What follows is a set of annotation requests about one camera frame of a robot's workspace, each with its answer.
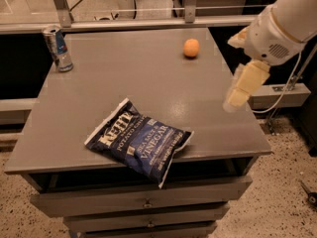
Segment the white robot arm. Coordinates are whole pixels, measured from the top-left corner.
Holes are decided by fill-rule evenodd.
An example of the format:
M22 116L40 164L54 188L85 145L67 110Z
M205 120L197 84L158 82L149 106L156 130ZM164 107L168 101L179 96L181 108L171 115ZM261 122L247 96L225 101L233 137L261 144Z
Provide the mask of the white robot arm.
M234 112L269 78L269 69L300 53L317 34L317 0L277 0L228 44L252 58L237 68L224 109Z

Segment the aluminum can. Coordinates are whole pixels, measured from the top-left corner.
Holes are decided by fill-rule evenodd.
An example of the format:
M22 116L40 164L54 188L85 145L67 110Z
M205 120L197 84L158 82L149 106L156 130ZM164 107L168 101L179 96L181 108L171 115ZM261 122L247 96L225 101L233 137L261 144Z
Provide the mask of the aluminum can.
M73 64L63 39L61 29L58 26L49 26L42 30L47 46L52 55L56 68L61 72L73 69Z

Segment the gray table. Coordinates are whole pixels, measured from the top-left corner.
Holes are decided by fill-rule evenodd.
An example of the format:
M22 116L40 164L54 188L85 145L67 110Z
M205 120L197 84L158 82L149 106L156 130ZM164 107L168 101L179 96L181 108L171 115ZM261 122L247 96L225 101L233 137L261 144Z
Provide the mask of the gray table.
M189 38L200 43L196 59L187 59L182 54L183 43ZM168 237L167 234L173 237L184 230L186 234L189 230L192 234L211 231L217 217L189 218L182 223L166 221L151 230L149 218L146 228L140 226L140 230L135 229L137 223L117 227L106 224L106 219L112 219L114 214L120 219L129 214L138 217L151 214L151 218L162 214L164 219L170 212L169 219L175 219L173 214L180 212L180 206L182 216L186 210L190 212L183 207L189 204L200 207L201 203L211 203L210 216L211 208L215 212L219 206L214 203L221 202L224 214L225 202L239 198L246 184L251 183L246 174L256 158L271 152L248 106L234 114L223 111L231 73L208 29L71 34L66 36L66 42L74 69L59 73L52 67L23 136L6 165L6 174L23 176L40 193L31 199L36 207L48 216L64 216L71 230L86 237L150 237L153 233L156 237ZM126 97L141 113L195 132L190 144L175 156L175 168L170 169L184 171L185 178L174 173L164 189L159 190L156 184L134 178L127 167L84 147L88 135ZM212 172L217 169L220 170L217 174ZM90 184L100 174L107 180ZM112 180L113 174L122 178ZM224 194L230 194L229 187L235 196L228 195L226 199ZM208 196L202 194L198 199L191 195L197 189L207 191ZM190 200L170 202L170 197L179 193L182 198L185 191L189 192ZM107 196L120 207L115 202L105 207L95 205L98 200L105 205ZM145 203L137 205L126 201L127 197L135 202L142 198ZM72 202L83 206L71 206ZM134 234L127 228L137 231ZM119 229L130 230L129 236Z

